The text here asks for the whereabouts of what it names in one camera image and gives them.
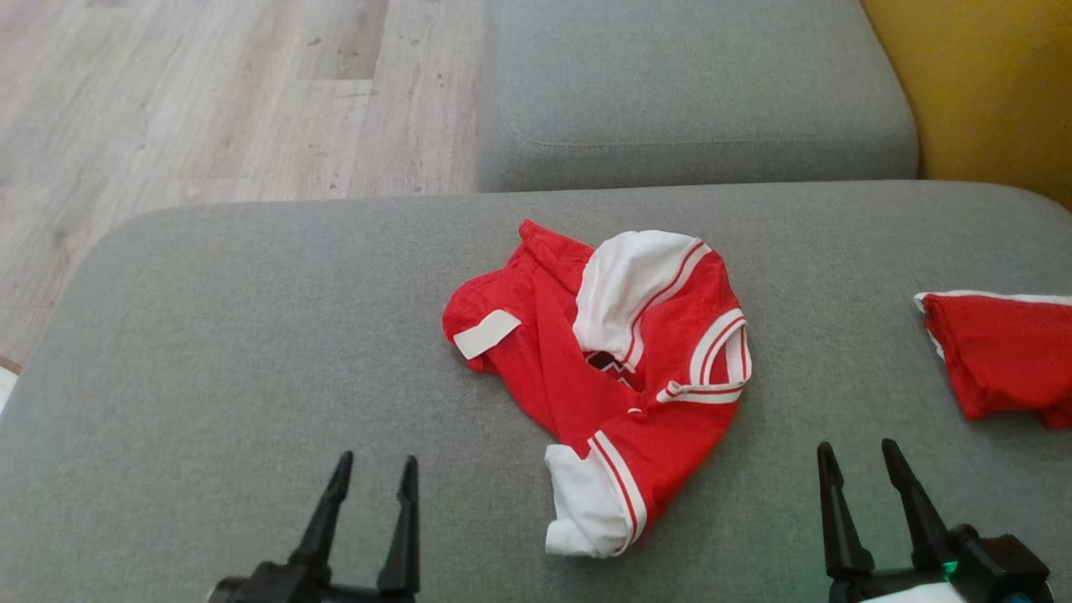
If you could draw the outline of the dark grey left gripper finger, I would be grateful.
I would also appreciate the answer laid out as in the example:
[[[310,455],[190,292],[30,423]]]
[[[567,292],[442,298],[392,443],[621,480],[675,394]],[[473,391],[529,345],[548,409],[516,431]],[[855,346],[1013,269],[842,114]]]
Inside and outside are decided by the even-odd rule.
[[[345,451],[338,458],[332,477],[329,477],[325,492],[322,492],[317,508],[307,524],[306,533],[288,557],[291,564],[306,565],[321,572],[330,571],[329,559],[332,556],[338,514],[348,496],[352,469],[353,452]]]
[[[420,591],[419,462],[407,456],[397,491],[399,514],[385,564],[379,569],[382,598],[414,598]]]

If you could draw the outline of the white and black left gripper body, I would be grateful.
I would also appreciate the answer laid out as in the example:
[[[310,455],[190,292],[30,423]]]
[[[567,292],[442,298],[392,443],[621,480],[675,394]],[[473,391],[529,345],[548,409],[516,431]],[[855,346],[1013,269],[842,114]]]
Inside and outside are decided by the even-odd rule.
[[[379,571],[375,587],[343,586],[332,580],[330,564],[258,564],[249,576],[219,580],[206,603],[416,603],[419,565]]]

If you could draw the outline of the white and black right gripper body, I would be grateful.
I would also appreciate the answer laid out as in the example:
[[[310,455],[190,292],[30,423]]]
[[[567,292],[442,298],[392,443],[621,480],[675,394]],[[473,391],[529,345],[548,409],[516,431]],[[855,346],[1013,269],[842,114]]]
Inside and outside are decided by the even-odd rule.
[[[892,569],[863,573],[829,569],[828,603],[966,603],[946,569]]]

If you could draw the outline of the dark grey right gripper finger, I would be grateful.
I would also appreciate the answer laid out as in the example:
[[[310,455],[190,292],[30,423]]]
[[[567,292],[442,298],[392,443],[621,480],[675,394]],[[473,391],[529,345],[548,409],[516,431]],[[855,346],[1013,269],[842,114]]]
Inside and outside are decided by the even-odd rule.
[[[874,558],[862,546],[843,485],[845,477],[833,446],[824,441],[817,447],[820,508],[827,576],[832,580],[853,580],[869,576]]]
[[[942,571],[954,560],[948,547],[948,527],[937,508],[930,502],[925,488],[915,477],[896,441],[885,438],[881,443],[882,456],[909,530],[912,545],[911,562],[918,571]]]

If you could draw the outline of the red garment with white band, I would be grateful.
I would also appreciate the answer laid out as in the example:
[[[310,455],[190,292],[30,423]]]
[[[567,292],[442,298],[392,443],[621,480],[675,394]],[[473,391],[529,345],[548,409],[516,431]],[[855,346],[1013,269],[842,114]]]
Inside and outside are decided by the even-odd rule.
[[[914,304],[966,420],[1072,429],[1072,296],[920,291]]]

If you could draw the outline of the red jersey with white sleeves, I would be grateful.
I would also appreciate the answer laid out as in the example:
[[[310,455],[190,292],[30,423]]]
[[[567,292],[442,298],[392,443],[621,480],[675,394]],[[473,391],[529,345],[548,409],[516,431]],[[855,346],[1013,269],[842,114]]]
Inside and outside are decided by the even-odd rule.
[[[628,230],[597,247],[532,220],[441,324],[555,442],[546,550],[629,549],[734,423],[754,371],[726,262],[700,238]]]

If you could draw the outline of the large grey sofa seat cushion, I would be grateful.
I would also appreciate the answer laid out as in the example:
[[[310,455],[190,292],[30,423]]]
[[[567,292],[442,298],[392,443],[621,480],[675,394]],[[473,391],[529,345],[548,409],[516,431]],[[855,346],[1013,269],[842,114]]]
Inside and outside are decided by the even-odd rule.
[[[708,241],[755,376],[632,551],[548,556],[551,442],[441,328],[531,219]],[[204,603],[296,547],[342,451],[338,583],[372,585],[419,459],[421,603],[827,603],[816,448],[909,565],[895,439],[946,523],[1011,533],[1072,603],[1072,432],[965,421],[919,291],[1072,295],[1072,214],[984,183],[746,183],[219,204],[111,230],[0,415],[0,603]]]

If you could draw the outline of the white object with brown rim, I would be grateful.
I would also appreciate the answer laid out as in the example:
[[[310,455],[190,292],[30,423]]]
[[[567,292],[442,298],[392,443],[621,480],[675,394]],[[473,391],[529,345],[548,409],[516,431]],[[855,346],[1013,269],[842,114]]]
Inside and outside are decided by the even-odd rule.
[[[8,405],[20,376],[23,376],[23,366],[0,355],[0,415],[3,415],[5,405]]]

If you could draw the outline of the yellow cushion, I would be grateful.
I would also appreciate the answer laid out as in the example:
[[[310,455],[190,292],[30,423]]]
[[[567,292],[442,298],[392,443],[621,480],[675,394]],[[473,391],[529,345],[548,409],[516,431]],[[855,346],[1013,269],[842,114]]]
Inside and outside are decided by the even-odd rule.
[[[1072,0],[860,0],[914,112],[920,175],[1072,211]]]

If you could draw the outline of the small grey sofa cushion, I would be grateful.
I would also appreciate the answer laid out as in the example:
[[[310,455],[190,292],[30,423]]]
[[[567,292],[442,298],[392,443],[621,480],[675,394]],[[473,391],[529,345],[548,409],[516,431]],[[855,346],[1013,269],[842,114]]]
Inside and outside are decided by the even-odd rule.
[[[914,179],[860,0],[489,0],[483,192]]]

